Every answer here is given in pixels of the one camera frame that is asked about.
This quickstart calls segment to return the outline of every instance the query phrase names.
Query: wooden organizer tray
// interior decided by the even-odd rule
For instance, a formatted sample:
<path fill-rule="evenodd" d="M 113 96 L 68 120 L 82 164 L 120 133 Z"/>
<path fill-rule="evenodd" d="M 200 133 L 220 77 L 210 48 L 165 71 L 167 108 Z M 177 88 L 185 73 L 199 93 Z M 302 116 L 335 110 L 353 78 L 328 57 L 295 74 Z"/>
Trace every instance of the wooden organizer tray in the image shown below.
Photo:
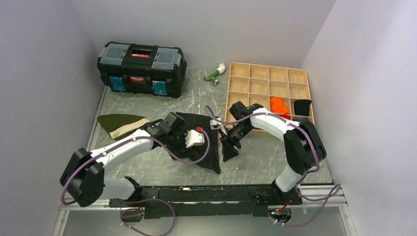
<path fill-rule="evenodd" d="M 232 104 L 241 101 L 245 106 L 258 103 L 270 110 L 270 99 L 279 97 L 284 101 L 292 120 L 308 118 L 314 123 L 313 108 L 310 105 L 310 116 L 297 116 L 294 113 L 294 102 L 299 99 L 310 99 L 307 72 L 277 66 L 256 65 L 232 62 L 229 70 L 229 86 L 226 99 L 226 121 L 234 121 L 229 109 Z M 269 135 L 261 129 L 254 129 L 251 134 Z"/>

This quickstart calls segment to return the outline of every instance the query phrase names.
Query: toolbox handle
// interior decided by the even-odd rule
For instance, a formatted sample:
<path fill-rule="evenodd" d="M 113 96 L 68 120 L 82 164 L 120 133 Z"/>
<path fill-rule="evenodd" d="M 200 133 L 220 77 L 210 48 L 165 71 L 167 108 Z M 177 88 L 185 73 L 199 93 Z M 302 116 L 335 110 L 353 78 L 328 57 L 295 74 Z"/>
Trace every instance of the toolbox handle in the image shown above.
<path fill-rule="evenodd" d="M 127 56 L 133 58 L 153 58 L 155 56 L 156 50 L 154 48 L 132 46 L 130 47 Z"/>

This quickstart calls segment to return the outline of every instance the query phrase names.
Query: folded fabric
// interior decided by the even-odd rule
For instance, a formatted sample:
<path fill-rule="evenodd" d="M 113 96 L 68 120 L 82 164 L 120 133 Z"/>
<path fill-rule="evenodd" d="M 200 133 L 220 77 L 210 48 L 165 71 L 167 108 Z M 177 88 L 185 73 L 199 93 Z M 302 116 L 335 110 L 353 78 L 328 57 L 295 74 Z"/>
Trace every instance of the folded fabric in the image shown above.
<path fill-rule="evenodd" d="M 310 116 L 310 104 L 311 104 L 311 100 L 307 100 L 307 99 L 295 101 L 294 113 L 297 116 L 309 117 Z"/>
<path fill-rule="evenodd" d="M 279 114 L 290 113 L 287 106 L 285 106 L 285 103 L 279 97 L 271 98 L 270 105 L 271 105 L 271 112 L 273 113 L 279 113 Z"/>
<path fill-rule="evenodd" d="M 190 113 L 181 113 L 177 112 L 177 115 L 182 117 L 185 121 L 185 128 L 187 130 L 196 129 L 197 126 L 202 127 L 210 137 L 210 148 L 208 150 L 207 156 L 199 163 L 198 166 L 214 170 L 217 174 L 220 174 L 220 164 L 219 164 L 219 132 L 217 129 L 210 128 L 211 118 L 204 115 L 190 114 Z M 206 152 L 207 145 L 193 146 L 188 148 L 185 152 L 180 153 L 173 151 L 173 153 L 179 158 L 189 158 L 191 161 L 196 161 L 200 159 Z"/>
<path fill-rule="evenodd" d="M 128 114 L 109 114 L 97 117 L 97 122 L 114 140 L 123 139 L 149 122 L 142 116 Z"/>

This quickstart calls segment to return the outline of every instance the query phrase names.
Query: red label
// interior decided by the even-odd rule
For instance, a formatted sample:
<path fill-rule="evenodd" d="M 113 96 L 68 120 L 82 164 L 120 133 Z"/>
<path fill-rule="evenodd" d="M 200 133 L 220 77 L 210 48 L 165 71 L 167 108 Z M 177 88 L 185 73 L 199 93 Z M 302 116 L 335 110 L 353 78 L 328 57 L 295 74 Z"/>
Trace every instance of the red label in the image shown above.
<path fill-rule="evenodd" d="M 129 76 L 129 79 L 130 81 L 135 81 L 135 82 L 146 82 L 145 77 Z"/>
<path fill-rule="evenodd" d="M 148 54 L 138 54 L 138 53 L 132 53 L 132 57 L 139 57 L 139 58 L 149 58 Z"/>

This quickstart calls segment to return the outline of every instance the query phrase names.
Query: cable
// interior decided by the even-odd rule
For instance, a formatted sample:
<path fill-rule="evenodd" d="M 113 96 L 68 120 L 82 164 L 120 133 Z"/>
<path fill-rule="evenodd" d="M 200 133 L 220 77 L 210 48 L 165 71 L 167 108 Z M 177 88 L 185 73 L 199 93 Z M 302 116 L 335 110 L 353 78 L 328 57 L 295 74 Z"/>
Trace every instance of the cable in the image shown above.
<path fill-rule="evenodd" d="M 128 204 L 137 204 L 137 203 L 144 203 L 144 202 L 150 202 L 150 201 L 162 202 L 163 204 L 167 205 L 170 208 L 170 210 L 172 212 L 173 220 L 172 220 L 172 225 L 169 228 L 169 230 L 167 232 L 161 234 L 161 235 L 158 235 L 158 236 L 165 236 L 165 235 L 169 234 L 172 231 L 172 229 L 174 228 L 175 220 L 176 220 L 175 211 L 174 211 L 174 209 L 172 208 L 172 206 L 168 202 L 166 202 L 166 201 L 164 201 L 162 199 L 158 199 L 158 198 L 155 198 L 155 199 L 153 199 L 153 198 L 151 198 L 151 199 L 144 199 L 144 200 L 140 200 L 140 201 L 136 201 L 136 202 L 128 202 L 128 201 L 125 201 L 125 200 L 122 200 L 122 199 L 119 199 L 119 198 L 116 198 L 116 199 L 119 200 L 119 201 L 121 201 L 121 202 L 128 203 Z M 123 216 L 123 214 L 125 214 L 128 211 L 139 211 L 139 212 L 143 212 L 142 210 L 136 209 L 136 208 L 130 208 L 130 209 L 123 210 L 120 213 L 120 221 L 121 221 L 121 224 L 124 225 L 124 226 L 126 226 L 126 227 L 128 227 L 129 229 L 137 232 L 137 233 L 140 233 L 140 234 L 144 235 L 144 236 L 152 236 L 152 235 L 148 235 L 148 234 L 146 234 L 146 233 L 144 233 L 144 232 L 136 229 L 135 227 L 132 227 L 131 225 L 129 225 L 129 224 L 127 224 L 127 223 L 125 223 L 123 221 L 122 216 Z"/>
<path fill-rule="evenodd" d="M 290 203 L 290 200 L 288 199 L 287 202 L 285 203 L 285 205 L 281 208 L 277 208 L 276 211 L 278 211 L 278 212 L 283 211 L 288 206 L 289 203 Z"/>
<path fill-rule="evenodd" d="M 306 226 L 306 225 L 308 225 L 308 224 L 310 224 L 311 222 L 313 222 L 316 218 L 317 218 L 317 216 L 319 216 L 319 214 L 322 212 L 322 210 L 325 208 L 325 205 L 326 205 L 326 203 L 327 203 L 327 201 L 328 201 L 328 199 L 330 198 L 330 195 L 331 194 L 333 194 L 333 191 L 335 190 L 335 189 L 337 189 L 336 190 L 336 193 L 340 190 L 340 184 L 338 184 L 338 185 L 335 185 L 331 190 L 330 190 L 330 192 L 329 192 L 329 194 L 328 194 L 328 197 L 325 199 L 325 201 L 323 202 L 323 204 L 322 204 L 322 206 L 320 207 L 320 209 L 316 212 L 316 214 L 313 216 L 313 217 L 311 217 L 309 220 L 307 220 L 306 222 L 304 222 L 304 223 L 302 223 L 302 224 L 298 224 L 298 225 L 288 225 L 288 224 L 283 224 L 283 223 L 281 223 L 281 222 L 278 222 L 278 221 L 275 221 L 275 219 L 273 219 L 272 217 L 271 217 L 271 215 L 269 215 L 269 218 L 274 222 L 274 224 L 276 224 L 276 223 L 279 223 L 281 226 L 285 226 L 285 227 L 293 227 L 293 228 L 296 228 L 296 227 L 303 227 L 303 226 Z"/>
<path fill-rule="evenodd" d="M 91 157 L 91 159 L 89 159 L 88 161 L 86 161 L 85 163 L 83 163 L 80 167 L 78 167 L 75 171 L 74 171 L 74 173 L 72 173 L 72 175 L 68 178 L 68 180 L 66 181 L 66 183 L 65 183 L 65 185 L 64 185 L 64 188 L 63 188 L 63 190 L 62 190 L 62 192 L 61 192 L 61 203 L 63 204 L 63 205 L 70 205 L 70 204 L 73 204 L 73 203 L 76 203 L 76 201 L 74 200 L 74 201 L 71 201 L 71 202 L 66 202 L 65 201 L 65 193 L 66 193 L 66 191 L 67 191 L 67 189 L 68 189 L 68 186 L 69 186 L 69 184 L 71 183 L 71 181 L 75 178 L 75 176 L 81 171 L 81 170 L 83 170 L 87 165 L 89 165 L 91 162 L 93 162 L 94 160 L 96 160 L 97 158 L 99 158 L 99 157 L 102 157 L 102 156 L 104 156 L 104 155 L 106 155 L 106 153 L 108 153 L 108 152 L 111 152 L 111 151 L 113 151 L 113 150 L 115 150 L 115 149 L 117 149 L 117 148 L 119 148 L 119 147 L 121 147 L 121 146 L 123 146 L 123 145 L 125 145 L 125 144 L 127 144 L 127 143 L 129 143 L 129 142 L 133 142 L 133 141 L 135 141 L 135 140 L 138 140 L 138 139 L 149 139 L 149 140 L 152 140 L 152 141 L 154 141 L 154 142 L 156 142 L 156 143 L 158 143 L 162 148 L 164 148 L 174 159 L 176 159 L 177 161 L 179 161 L 179 162 L 182 162 L 182 163 L 185 163 L 185 164 L 196 164 L 196 163 L 199 163 L 200 161 L 202 161 L 206 156 L 207 156 L 207 154 L 208 154 L 208 152 L 209 152 L 209 150 L 210 150 L 210 138 L 209 138 L 209 135 L 203 130 L 203 129 L 201 129 L 201 132 L 204 134 L 204 136 L 206 137 L 206 140 L 207 140 L 207 149 L 206 149 L 206 152 L 204 153 L 204 155 L 200 158 L 200 159 L 198 159 L 198 160 L 196 160 L 196 161 L 192 161 L 192 162 L 187 162 L 187 161 L 184 161 L 184 160 L 181 160 L 180 158 L 178 158 L 177 156 L 175 156 L 175 154 L 173 154 L 163 143 L 161 143 L 159 140 L 157 140 L 156 138 L 153 138 L 153 137 L 148 137 L 148 136 L 136 136 L 136 137 L 132 137 L 132 138 L 130 138 L 130 139 L 126 139 L 125 141 L 123 141 L 123 142 L 121 142 L 121 143 L 119 143 L 119 144 L 117 144 L 117 145 L 115 145 L 115 146 L 113 146 L 113 147 L 110 147 L 110 148 L 108 148 L 107 150 L 105 150 L 104 152 L 100 152 L 100 153 L 98 153 L 96 156 L 94 156 L 94 157 Z"/>
<path fill-rule="evenodd" d="M 217 121 L 217 122 L 219 122 L 219 123 L 222 123 L 222 124 L 236 124 L 236 123 L 239 123 L 239 122 L 242 122 L 242 121 L 244 121 L 244 120 L 246 120 L 246 119 L 249 119 L 249 118 L 251 118 L 251 117 L 254 117 L 254 116 L 260 116 L 260 115 L 265 115 L 265 116 L 272 116 L 272 117 L 275 117 L 275 118 L 277 118 L 277 119 L 279 119 L 279 120 L 281 120 L 282 122 L 285 122 L 285 123 L 287 123 L 287 119 L 285 119 L 285 118 L 283 118 L 283 117 L 280 117 L 279 115 L 277 115 L 277 114 L 274 114 L 274 113 L 267 113 L 267 112 L 259 112 L 259 113 L 252 113 L 252 114 L 250 114 L 250 115 L 248 115 L 248 116 L 246 116 L 246 117 L 243 117 L 242 119 L 238 119 L 238 120 L 236 120 L 236 121 L 231 121 L 231 122 L 226 122 L 226 121 L 222 121 L 222 120 L 219 120 L 219 119 L 217 119 L 216 117 L 214 117 L 214 114 L 213 114 L 213 111 L 211 110 L 211 108 L 209 107 L 209 106 L 207 106 L 207 105 L 205 105 L 204 106 L 204 110 L 205 110 L 205 112 L 208 114 L 208 116 L 211 118 L 211 119 L 213 119 L 213 120 L 215 120 L 215 121 Z M 307 143 L 308 143 L 308 145 L 310 146 L 310 149 L 311 149 L 311 151 L 312 151 L 312 153 L 313 153 L 313 157 L 314 157 L 314 161 L 316 162 L 316 168 L 315 169 L 313 169 L 313 170 L 310 170 L 310 171 L 307 171 L 302 177 L 301 177 L 301 179 L 296 183 L 296 185 L 298 185 L 298 184 L 300 184 L 306 177 L 307 177 L 307 175 L 308 174 L 310 174 L 310 173 L 315 173 L 315 172 L 317 172 L 317 171 L 319 171 L 320 170 L 320 161 L 319 161 L 319 158 L 318 158 L 318 156 L 317 156 L 317 153 L 316 153 L 316 149 L 314 148 L 314 145 L 313 145 L 313 142 L 311 141 L 311 139 L 310 139 L 310 137 L 308 136 L 308 134 L 303 130 L 303 129 L 301 129 L 299 126 L 297 126 L 297 125 L 295 125 L 295 124 L 292 124 L 292 123 L 287 123 L 289 126 L 291 126 L 291 127 L 293 127 L 293 128 L 295 128 L 295 129 L 297 129 L 298 131 L 300 131 L 304 136 L 305 136 L 305 138 L 306 138 L 306 140 L 307 140 Z M 312 202 L 318 202 L 318 201 L 322 201 L 322 200 L 324 200 L 324 203 L 323 203 L 323 205 L 321 206 L 321 208 L 317 211 L 317 213 L 310 219 L 310 220 L 308 220 L 307 222 L 305 222 L 305 223 L 303 223 L 303 224 L 300 224 L 300 225 L 285 225 L 285 224 L 281 224 L 281 225 L 283 225 L 283 226 L 288 226 L 288 227 L 301 227 L 301 226 L 305 226 L 305 225 L 308 225 L 308 224 L 310 224 L 312 221 L 314 221 L 316 218 L 317 218 L 317 216 L 320 214 L 320 212 L 323 210 L 323 208 L 324 208 L 324 206 L 326 205 L 326 203 L 327 203 L 327 201 L 328 201 L 328 199 L 329 198 L 331 198 L 331 197 L 333 197 L 334 195 L 336 195 L 338 192 L 339 192 L 339 190 L 341 189 L 341 185 L 340 184 L 337 184 L 337 185 L 335 185 L 332 189 L 331 189 L 331 191 L 329 192 L 329 194 L 326 196 L 326 197 L 324 197 L 324 198 L 320 198 L 320 199 L 310 199 L 310 198 L 308 198 L 308 197 L 306 197 L 305 195 L 302 195 L 301 193 L 300 193 L 300 191 L 297 189 L 297 188 L 295 188 L 295 191 L 302 197 L 302 198 L 304 198 L 304 199 L 306 199 L 306 200 L 308 200 L 308 201 L 312 201 Z"/>

